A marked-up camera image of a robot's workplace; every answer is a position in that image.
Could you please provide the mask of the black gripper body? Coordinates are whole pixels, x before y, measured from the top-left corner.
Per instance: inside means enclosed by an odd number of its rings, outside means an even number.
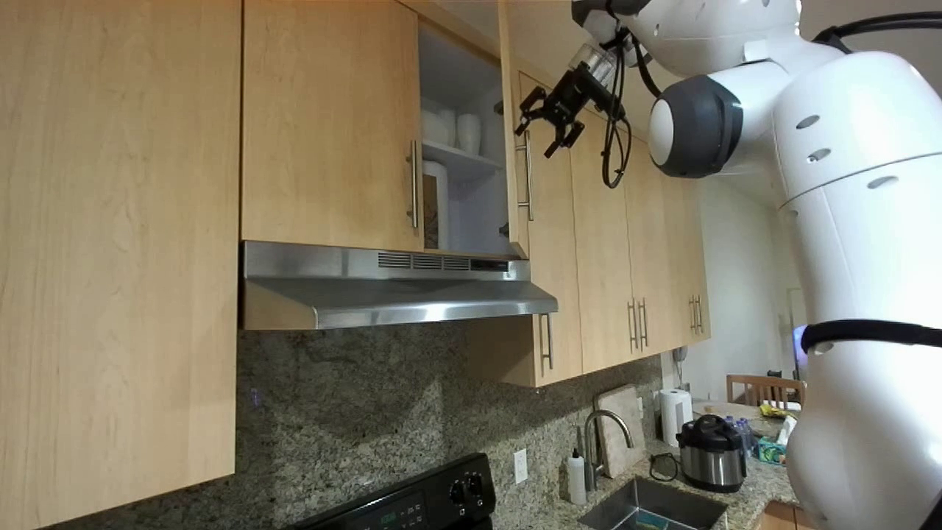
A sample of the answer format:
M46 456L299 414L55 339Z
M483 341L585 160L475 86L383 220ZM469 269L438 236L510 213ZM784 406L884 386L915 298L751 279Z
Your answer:
M585 104L598 111L617 114L622 101L616 96L617 60L594 43L583 43L561 79L550 92L550 110L561 124L572 124Z

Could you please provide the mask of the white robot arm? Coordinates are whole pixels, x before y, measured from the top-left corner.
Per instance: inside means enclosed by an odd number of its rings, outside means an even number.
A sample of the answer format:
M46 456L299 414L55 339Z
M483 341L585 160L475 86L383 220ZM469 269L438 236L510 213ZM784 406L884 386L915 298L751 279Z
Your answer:
M569 0L585 60L539 110L622 111L611 73L660 63L650 163L781 182L809 325L785 448L819 530L942 530L942 101L901 57L801 36L801 0Z

